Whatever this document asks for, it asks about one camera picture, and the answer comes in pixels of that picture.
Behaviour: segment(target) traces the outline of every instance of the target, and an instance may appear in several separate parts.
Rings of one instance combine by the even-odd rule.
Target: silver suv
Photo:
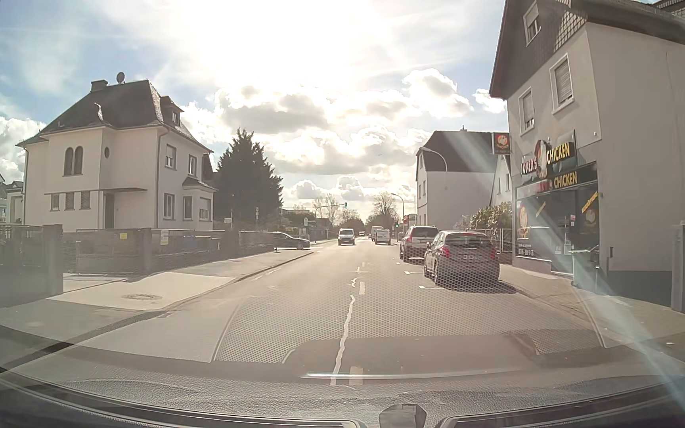
[[[438,228],[434,226],[411,226],[400,240],[400,259],[409,261],[410,258],[423,258],[427,244],[437,234]]]

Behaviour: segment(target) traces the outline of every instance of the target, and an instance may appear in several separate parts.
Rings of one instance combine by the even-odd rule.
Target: white car
[[[390,230],[389,229],[379,229],[375,232],[375,245],[376,244],[387,244],[392,245],[390,242]]]

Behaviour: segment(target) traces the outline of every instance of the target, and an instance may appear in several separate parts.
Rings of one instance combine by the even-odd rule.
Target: evergreen tree
[[[281,177],[274,174],[253,133],[237,129],[218,159],[212,183],[218,189],[214,207],[218,218],[233,216],[235,222],[254,224],[257,207],[259,223],[265,224],[281,207]]]

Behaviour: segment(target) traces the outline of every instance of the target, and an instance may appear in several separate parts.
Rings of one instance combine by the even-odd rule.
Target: dark sedan
[[[303,238],[293,238],[284,232],[274,232],[274,245],[277,248],[295,248],[302,250],[303,248],[310,248],[310,241]]]

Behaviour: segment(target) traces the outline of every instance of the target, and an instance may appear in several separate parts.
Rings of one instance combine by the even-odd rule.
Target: gray building
[[[685,219],[685,0],[507,0],[492,97],[508,102],[513,264],[670,304]]]

